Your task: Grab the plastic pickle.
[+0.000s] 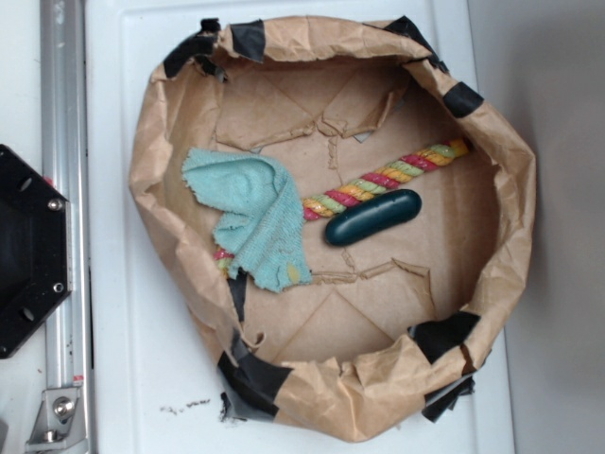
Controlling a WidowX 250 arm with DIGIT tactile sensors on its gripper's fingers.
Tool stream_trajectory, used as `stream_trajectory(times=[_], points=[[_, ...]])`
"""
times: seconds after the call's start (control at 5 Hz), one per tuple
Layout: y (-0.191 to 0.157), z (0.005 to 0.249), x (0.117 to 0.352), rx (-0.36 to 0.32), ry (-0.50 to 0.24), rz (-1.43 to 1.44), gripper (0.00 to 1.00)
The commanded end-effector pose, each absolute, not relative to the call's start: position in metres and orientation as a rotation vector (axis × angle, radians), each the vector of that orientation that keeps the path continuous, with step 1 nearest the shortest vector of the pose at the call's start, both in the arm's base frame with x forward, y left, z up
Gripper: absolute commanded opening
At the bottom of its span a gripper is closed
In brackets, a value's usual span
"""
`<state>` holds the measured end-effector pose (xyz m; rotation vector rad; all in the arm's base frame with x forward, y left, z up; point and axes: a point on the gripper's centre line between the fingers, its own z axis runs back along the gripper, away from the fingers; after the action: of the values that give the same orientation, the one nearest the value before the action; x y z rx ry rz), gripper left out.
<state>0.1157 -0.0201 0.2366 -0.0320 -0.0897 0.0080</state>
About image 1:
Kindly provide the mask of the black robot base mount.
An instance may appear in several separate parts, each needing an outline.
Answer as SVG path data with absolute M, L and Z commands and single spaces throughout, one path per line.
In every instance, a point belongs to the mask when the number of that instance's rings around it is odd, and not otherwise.
M 1 147 L 1 358 L 13 356 L 70 294 L 68 200 Z

